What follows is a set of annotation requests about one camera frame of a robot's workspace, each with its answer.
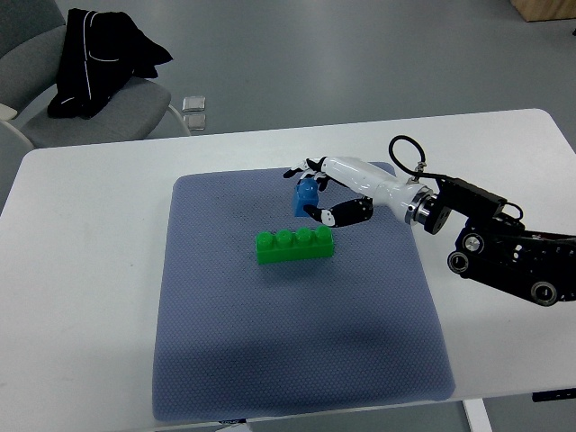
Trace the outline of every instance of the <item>black jacket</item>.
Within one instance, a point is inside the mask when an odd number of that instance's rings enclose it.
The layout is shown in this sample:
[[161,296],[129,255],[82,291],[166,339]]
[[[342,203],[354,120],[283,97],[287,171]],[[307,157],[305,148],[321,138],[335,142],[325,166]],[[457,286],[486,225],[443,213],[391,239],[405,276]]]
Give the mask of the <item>black jacket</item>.
[[58,94],[48,115],[93,117],[132,76],[156,78],[155,65],[170,60],[168,51],[147,38],[126,13],[71,9]]

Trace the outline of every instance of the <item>gray chair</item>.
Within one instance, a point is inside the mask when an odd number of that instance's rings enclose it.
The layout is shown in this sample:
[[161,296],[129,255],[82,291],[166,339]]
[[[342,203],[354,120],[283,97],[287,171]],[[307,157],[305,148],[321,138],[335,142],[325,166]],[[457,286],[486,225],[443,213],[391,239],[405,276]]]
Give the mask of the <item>gray chair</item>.
[[168,111],[190,135],[170,93],[132,77],[92,119],[54,119],[44,109],[19,130],[15,118],[56,84],[66,23],[53,0],[0,0],[0,123],[29,149],[142,140]]

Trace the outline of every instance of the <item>textured mat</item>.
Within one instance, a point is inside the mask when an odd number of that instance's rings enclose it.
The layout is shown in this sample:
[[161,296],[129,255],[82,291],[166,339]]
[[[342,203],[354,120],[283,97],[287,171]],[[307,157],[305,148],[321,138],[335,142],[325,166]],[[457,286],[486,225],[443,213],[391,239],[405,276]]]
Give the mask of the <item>textured mat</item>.
[[[159,420],[282,416],[447,399],[454,380],[410,228],[385,207],[335,255],[258,265],[294,218],[283,169],[175,183],[154,358]],[[356,197],[331,183],[320,206]]]

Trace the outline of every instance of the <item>robotic hand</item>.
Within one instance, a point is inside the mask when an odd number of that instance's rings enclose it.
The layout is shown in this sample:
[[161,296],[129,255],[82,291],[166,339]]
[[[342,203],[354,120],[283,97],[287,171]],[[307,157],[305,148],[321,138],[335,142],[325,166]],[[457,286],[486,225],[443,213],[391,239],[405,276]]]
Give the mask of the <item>robotic hand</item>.
[[[417,148],[421,160],[415,171],[394,156],[393,147],[399,140]],[[284,177],[302,172],[301,180],[313,177],[320,191],[332,179],[362,195],[330,209],[304,205],[315,221],[330,227],[367,221],[374,206],[387,205],[399,221],[420,223],[426,232],[436,234],[452,210],[459,212],[468,221],[455,242],[456,250],[448,256],[451,271],[542,306],[576,300],[574,236],[525,231],[520,222],[522,209],[505,198],[459,178],[424,173],[424,151],[410,137],[395,137],[389,154],[400,169],[412,175],[407,183],[356,157],[306,159]],[[435,179],[439,192],[419,183],[421,177]],[[507,205],[515,207],[519,217],[506,214]]]

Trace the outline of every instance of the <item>chair armrest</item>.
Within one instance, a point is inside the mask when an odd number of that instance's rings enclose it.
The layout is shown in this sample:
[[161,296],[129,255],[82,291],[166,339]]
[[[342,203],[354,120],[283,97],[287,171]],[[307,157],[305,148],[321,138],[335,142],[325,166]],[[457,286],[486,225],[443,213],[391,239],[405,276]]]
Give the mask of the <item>chair armrest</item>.
[[14,108],[0,103],[0,121],[7,122],[16,117],[16,115],[18,115],[18,112]]

